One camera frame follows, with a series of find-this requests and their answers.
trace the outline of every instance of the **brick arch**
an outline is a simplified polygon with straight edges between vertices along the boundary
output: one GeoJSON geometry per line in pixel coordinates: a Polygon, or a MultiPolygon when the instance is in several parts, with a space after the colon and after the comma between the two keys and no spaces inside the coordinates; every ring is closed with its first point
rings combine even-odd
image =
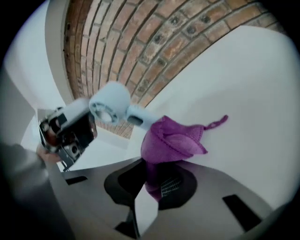
{"type": "MultiPolygon", "coordinates": [[[[75,98],[108,81],[146,106],[187,64],[240,25],[284,32],[253,0],[72,0],[64,52],[75,98]]],[[[132,127],[98,123],[129,138],[132,127]]]]}

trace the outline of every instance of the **purple towel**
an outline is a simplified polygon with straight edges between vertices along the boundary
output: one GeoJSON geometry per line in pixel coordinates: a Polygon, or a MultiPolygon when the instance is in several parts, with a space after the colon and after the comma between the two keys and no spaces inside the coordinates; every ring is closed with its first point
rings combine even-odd
{"type": "Polygon", "coordinates": [[[147,162],[147,191],[157,200],[161,198],[157,164],[185,160],[194,154],[206,154],[207,150],[200,143],[204,131],[216,128],[227,121],[221,120],[208,126],[184,126],[167,116],[152,124],[141,146],[141,156],[147,162]]]}

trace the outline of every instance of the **black slot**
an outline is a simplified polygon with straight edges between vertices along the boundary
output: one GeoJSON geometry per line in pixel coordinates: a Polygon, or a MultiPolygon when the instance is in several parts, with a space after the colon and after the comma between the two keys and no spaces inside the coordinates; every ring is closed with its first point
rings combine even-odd
{"type": "Polygon", "coordinates": [[[222,199],[246,232],[262,221],[237,195],[222,199]]]}
{"type": "Polygon", "coordinates": [[[78,183],[78,182],[83,182],[83,181],[86,181],[88,178],[85,177],[85,176],[79,176],[79,177],[75,177],[75,178],[69,178],[69,179],[66,179],[66,182],[68,185],[72,185],[72,184],[75,184],[75,183],[78,183]]]}

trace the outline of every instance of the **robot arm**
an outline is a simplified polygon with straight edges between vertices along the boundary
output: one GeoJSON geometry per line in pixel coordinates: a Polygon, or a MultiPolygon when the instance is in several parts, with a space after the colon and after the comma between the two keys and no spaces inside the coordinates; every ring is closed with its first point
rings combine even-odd
{"type": "Polygon", "coordinates": [[[67,171],[97,137],[95,120],[114,126],[126,120],[147,131],[158,119],[130,105],[130,94],[124,85],[110,82],[91,99],[79,98],[46,116],[39,122],[39,132],[42,145],[60,156],[63,171],[67,171]]]}

